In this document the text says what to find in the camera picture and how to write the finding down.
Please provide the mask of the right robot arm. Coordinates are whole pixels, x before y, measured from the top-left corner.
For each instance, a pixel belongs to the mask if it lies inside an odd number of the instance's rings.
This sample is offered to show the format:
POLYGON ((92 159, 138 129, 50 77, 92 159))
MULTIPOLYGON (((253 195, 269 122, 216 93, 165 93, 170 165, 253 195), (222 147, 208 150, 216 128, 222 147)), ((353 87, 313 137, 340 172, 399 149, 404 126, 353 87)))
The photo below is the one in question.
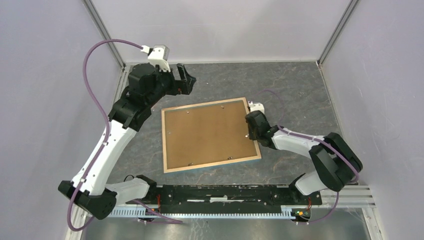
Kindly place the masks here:
POLYGON ((251 140, 312 161, 314 171, 302 174, 291 183, 293 187, 288 196, 293 203, 302 204, 312 193, 325 189, 339 192, 347 184, 358 181, 363 164, 338 133, 308 135, 279 125, 271 126, 259 110, 248 113, 245 120, 251 140))

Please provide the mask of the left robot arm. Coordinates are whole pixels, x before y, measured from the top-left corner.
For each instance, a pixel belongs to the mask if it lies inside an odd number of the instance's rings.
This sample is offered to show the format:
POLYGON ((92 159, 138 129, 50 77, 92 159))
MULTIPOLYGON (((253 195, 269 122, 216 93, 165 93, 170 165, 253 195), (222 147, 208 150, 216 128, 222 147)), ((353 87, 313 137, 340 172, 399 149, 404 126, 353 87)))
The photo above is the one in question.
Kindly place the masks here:
POLYGON ((151 116, 152 107, 164 96, 189 95, 196 82, 185 65, 173 71, 160 70, 149 63, 135 65, 127 77, 128 85, 107 115, 107 125, 97 146, 72 180, 63 180, 58 190, 71 202, 103 220, 115 206, 132 200, 153 203, 157 198, 155 182, 138 175, 132 180, 108 184, 107 180, 123 150, 151 116))

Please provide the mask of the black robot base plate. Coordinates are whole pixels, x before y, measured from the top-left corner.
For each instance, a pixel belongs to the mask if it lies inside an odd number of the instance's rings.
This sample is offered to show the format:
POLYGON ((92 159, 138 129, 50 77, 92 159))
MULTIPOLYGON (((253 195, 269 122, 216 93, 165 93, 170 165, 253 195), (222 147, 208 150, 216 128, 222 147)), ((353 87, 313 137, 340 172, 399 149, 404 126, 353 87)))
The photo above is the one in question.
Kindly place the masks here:
POLYGON ((319 192, 302 195, 288 185, 158 185, 140 200, 161 214, 276 214, 282 206, 320 206, 319 192))

